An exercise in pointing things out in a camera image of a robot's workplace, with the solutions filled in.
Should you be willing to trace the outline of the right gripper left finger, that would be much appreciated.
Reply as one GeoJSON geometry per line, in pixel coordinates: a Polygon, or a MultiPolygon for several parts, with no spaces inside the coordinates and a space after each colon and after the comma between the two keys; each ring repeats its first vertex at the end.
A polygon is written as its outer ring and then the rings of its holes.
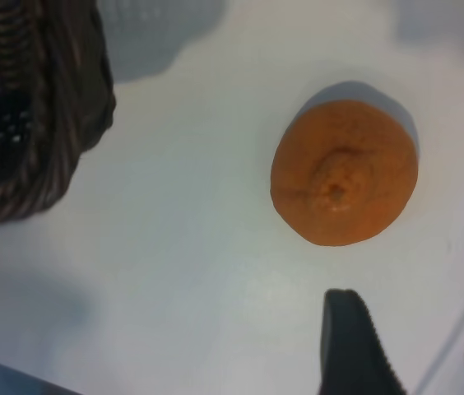
{"type": "Polygon", "coordinates": [[[324,395],[404,394],[365,302],[354,290],[324,295],[320,339],[324,395]]]}

